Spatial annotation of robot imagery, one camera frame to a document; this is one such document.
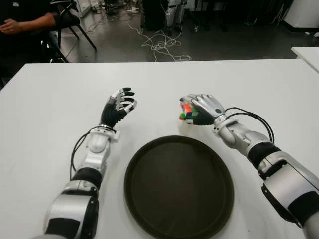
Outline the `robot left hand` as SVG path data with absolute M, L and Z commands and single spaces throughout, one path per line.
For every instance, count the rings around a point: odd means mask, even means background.
M 135 93 L 131 88 L 119 88 L 108 98 L 100 119 L 101 125 L 106 125 L 109 128 L 122 120 L 129 112 L 137 105 L 137 101 L 132 98 Z

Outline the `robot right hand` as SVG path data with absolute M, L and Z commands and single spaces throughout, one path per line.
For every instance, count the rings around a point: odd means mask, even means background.
M 187 124 L 193 125 L 212 125 L 215 121 L 224 121 L 227 116 L 224 107 L 212 95 L 207 94 L 189 94 L 180 98 L 182 105 L 189 104 L 196 115 L 184 113 L 181 120 Z

